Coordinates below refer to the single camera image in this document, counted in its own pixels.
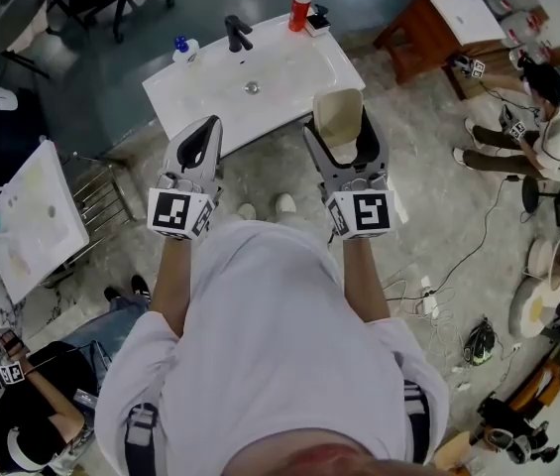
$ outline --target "shoe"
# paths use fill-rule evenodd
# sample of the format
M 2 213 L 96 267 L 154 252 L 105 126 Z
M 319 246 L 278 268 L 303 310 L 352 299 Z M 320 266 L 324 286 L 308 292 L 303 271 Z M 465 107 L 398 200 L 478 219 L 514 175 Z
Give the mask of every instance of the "shoe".
M 103 295 L 105 296 L 105 298 L 108 301 L 112 301 L 114 298 L 120 298 L 121 297 L 121 293 L 119 293 L 117 290 L 115 290 L 114 288 L 112 288 L 111 286 L 108 286 L 104 291 L 103 291 Z
M 471 136 L 471 141 L 474 143 L 474 147 L 478 150 L 482 150 L 484 148 L 484 143 L 481 143 L 476 139 L 476 135 L 474 134 L 474 127 L 476 127 L 476 122 L 474 122 L 471 118 L 465 118 L 465 129 Z
M 473 168 L 470 168 L 465 164 L 464 155 L 465 155 L 464 150 L 462 150 L 461 148 L 454 148 L 453 151 L 454 161 L 456 161 L 460 166 L 464 166 L 468 170 L 472 170 Z
M 280 194 L 278 200 L 276 201 L 276 215 L 280 213 L 296 213 L 297 205 L 295 204 L 292 195 L 290 194 Z
M 245 220 L 256 220 L 256 207 L 251 204 L 250 202 L 245 202 L 241 204 L 237 211 L 238 215 L 240 215 Z
M 132 292 L 135 295 L 141 295 L 147 301 L 152 300 L 152 295 L 150 295 L 150 288 L 148 288 L 148 283 L 145 282 L 143 277 L 140 275 L 134 275 L 130 281 L 132 285 Z

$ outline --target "wooden table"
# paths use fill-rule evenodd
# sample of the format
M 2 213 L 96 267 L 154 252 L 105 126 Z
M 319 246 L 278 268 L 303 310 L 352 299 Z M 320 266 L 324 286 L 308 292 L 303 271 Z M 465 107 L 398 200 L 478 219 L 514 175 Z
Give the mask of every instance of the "wooden table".
M 404 84 L 456 53 L 474 57 L 496 49 L 503 36 L 483 0 L 412 0 L 374 44 L 388 50 L 396 82 Z

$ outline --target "white sink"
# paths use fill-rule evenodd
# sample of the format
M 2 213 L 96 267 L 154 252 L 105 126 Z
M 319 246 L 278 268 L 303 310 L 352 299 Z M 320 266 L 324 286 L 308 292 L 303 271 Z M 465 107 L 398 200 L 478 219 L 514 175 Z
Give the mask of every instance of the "white sink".
M 143 82 L 168 138 L 209 115 L 222 120 L 225 156 L 312 111 L 312 98 L 333 86 L 365 84 L 330 34 L 288 29 L 288 14 L 253 27 L 253 49 L 229 51 L 227 38 L 192 63 L 173 63 Z M 245 90 L 256 83 L 257 93 Z

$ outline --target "blue bottle cap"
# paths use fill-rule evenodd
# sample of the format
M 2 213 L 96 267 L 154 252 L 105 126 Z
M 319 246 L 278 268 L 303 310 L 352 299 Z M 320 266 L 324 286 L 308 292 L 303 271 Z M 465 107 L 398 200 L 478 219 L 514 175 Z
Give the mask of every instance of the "blue bottle cap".
M 189 51 L 189 45 L 187 44 L 187 37 L 185 36 L 177 36 L 173 40 L 173 45 L 176 50 L 179 50 L 181 53 L 186 53 Z

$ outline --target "white countertop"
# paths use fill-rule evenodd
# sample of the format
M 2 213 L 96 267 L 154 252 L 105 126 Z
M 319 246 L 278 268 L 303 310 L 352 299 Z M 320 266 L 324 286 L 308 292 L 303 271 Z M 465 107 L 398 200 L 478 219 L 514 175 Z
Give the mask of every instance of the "white countertop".
M 312 111 L 318 91 L 363 89 L 365 83 L 329 34 L 310 37 L 288 29 L 288 15 L 253 26 L 250 51 L 229 51 L 222 38 L 189 64 L 173 63 L 143 86 L 168 138 L 200 118 L 222 120 L 221 155 L 238 150 Z M 245 86 L 255 82 L 257 94 Z
M 506 38 L 484 0 L 429 0 L 461 46 Z
M 20 301 L 89 237 L 68 190 L 55 144 L 44 141 L 0 194 L 0 277 Z

